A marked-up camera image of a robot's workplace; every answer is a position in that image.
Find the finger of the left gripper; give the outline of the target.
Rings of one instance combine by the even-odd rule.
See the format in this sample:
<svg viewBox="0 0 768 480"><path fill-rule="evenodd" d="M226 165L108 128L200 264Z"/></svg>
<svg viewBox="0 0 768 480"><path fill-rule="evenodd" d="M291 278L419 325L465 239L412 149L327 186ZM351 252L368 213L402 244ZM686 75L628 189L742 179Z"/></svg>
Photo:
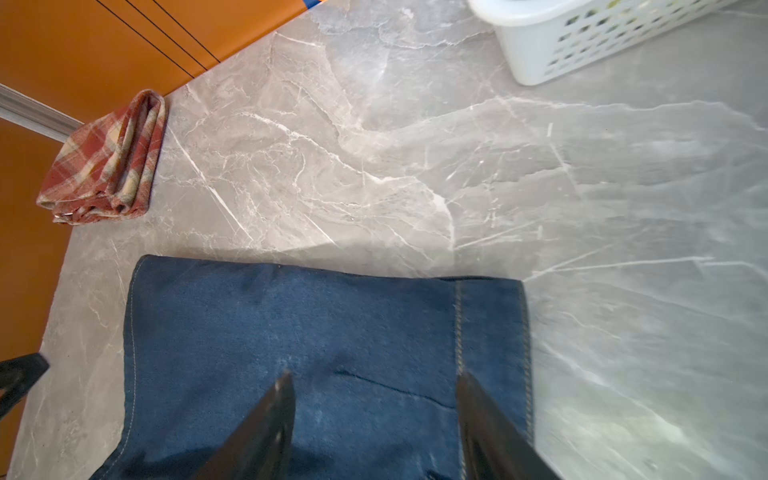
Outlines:
<svg viewBox="0 0 768 480"><path fill-rule="evenodd" d="M24 399L49 367L49 362L39 352L1 362L1 418Z"/></svg>

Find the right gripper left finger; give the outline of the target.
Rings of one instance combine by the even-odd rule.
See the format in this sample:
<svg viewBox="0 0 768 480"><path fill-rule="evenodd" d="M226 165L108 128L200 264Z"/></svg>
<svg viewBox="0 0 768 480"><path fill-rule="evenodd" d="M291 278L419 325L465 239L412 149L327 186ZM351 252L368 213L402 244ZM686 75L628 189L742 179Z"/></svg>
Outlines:
<svg viewBox="0 0 768 480"><path fill-rule="evenodd" d="M293 378L290 373L285 373L193 477L285 479L295 410Z"/></svg>

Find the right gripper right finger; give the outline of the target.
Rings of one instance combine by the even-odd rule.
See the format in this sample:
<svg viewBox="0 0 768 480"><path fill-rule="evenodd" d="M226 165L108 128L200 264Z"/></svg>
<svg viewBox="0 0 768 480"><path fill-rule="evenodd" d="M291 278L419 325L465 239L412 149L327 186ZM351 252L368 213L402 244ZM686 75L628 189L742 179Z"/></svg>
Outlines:
<svg viewBox="0 0 768 480"><path fill-rule="evenodd" d="M474 376L458 376L456 397L468 479L559 480Z"/></svg>

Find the dark blue denim skirt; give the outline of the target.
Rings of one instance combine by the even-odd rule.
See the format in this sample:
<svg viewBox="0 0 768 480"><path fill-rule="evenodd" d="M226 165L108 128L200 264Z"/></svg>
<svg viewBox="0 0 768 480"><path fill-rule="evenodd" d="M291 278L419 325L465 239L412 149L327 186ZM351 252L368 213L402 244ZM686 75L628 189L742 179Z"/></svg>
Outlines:
<svg viewBox="0 0 768 480"><path fill-rule="evenodd" d="M458 479L455 385L534 437L524 287L146 255L124 316L125 418L99 479L189 479L285 373L291 479Z"/></svg>

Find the red plaid skirt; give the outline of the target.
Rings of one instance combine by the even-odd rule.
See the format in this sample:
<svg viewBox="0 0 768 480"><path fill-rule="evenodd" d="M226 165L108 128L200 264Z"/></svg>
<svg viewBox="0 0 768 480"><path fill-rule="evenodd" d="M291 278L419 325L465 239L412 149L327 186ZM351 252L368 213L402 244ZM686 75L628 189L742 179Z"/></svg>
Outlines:
<svg viewBox="0 0 768 480"><path fill-rule="evenodd" d="M167 120L166 98L146 89L81 126L63 143L36 204L72 226L146 214Z"/></svg>

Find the white plastic laundry basket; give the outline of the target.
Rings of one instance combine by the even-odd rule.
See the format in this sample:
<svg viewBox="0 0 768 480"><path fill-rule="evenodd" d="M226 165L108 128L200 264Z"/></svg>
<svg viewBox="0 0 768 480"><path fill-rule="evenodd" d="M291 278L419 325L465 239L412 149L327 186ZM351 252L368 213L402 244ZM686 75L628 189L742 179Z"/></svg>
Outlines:
<svg viewBox="0 0 768 480"><path fill-rule="evenodd" d="M735 0L470 0L493 26L515 81L536 86Z"/></svg>

